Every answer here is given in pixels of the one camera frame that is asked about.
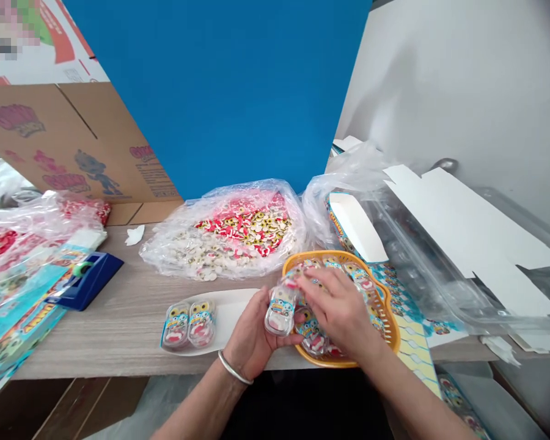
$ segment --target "silver bracelet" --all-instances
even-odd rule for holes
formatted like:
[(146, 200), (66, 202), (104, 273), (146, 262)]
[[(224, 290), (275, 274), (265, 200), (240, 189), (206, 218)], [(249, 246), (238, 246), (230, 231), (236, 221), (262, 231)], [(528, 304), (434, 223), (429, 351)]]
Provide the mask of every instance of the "silver bracelet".
[(222, 365), (224, 365), (224, 368), (226, 369), (226, 371), (228, 371), (231, 375), (233, 375), (236, 379), (240, 380), (243, 384), (246, 384), (246, 385), (252, 385), (252, 383), (254, 382), (254, 380), (252, 381), (249, 381), (245, 378), (243, 378), (240, 374), (238, 374), (234, 368), (232, 368), (230, 366), (230, 364), (228, 362), (226, 362), (226, 359), (224, 359), (224, 355), (222, 354), (222, 350), (218, 350), (218, 358), (220, 359), (220, 361), (222, 362)]

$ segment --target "box flap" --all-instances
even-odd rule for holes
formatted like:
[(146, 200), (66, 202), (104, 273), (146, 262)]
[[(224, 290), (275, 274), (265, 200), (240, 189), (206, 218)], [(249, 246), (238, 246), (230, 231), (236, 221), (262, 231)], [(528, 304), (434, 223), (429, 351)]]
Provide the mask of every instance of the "box flap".
[(149, 143), (110, 82), (60, 84), (70, 103), (98, 139), (129, 147)]
[(159, 223), (183, 205), (183, 200), (143, 203), (129, 224)]
[(127, 225), (141, 206), (142, 203), (117, 203), (113, 205), (106, 226)]

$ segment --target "blue backdrop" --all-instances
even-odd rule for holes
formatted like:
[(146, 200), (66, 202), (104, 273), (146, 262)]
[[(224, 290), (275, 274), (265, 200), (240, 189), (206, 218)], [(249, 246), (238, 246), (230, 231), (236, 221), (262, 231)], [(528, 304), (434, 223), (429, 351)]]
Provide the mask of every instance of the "blue backdrop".
[(371, 0), (65, 0), (184, 199), (324, 172)]

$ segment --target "white paper scrap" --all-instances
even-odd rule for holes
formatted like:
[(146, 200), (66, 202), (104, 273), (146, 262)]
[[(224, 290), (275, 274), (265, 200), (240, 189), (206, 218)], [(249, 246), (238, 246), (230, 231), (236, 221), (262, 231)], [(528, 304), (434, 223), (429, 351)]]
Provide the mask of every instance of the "white paper scrap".
[(481, 336), (479, 338), (482, 344), (486, 345), (499, 359), (507, 362), (508, 364), (520, 367), (521, 364), (514, 357), (513, 348), (509, 343), (501, 336)]
[(134, 229), (127, 229), (128, 238), (125, 240), (127, 246), (134, 246), (142, 240), (142, 236), (145, 233), (145, 225), (140, 225)]

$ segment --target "candy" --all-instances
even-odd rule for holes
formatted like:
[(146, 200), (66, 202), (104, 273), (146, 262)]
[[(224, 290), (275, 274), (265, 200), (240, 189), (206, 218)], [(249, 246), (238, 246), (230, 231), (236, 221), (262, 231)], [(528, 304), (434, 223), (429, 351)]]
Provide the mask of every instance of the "candy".
[(188, 340), (194, 347), (205, 347), (214, 340), (216, 332), (216, 312), (214, 302), (199, 301), (189, 310)]

